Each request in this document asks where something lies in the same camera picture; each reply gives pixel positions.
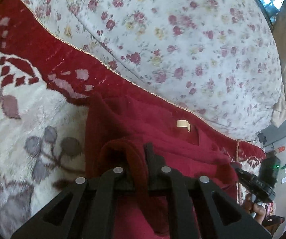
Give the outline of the person's right hand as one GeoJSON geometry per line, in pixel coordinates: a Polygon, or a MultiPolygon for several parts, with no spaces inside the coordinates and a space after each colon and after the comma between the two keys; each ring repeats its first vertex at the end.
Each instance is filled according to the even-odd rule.
{"type": "Polygon", "coordinates": [[[252,202],[252,194],[246,195],[245,200],[242,203],[242,207],[248,214],[255,213],[254,219],[259,224],[262,224],[266,215],[266,209],[263,206],[252,202]]]}

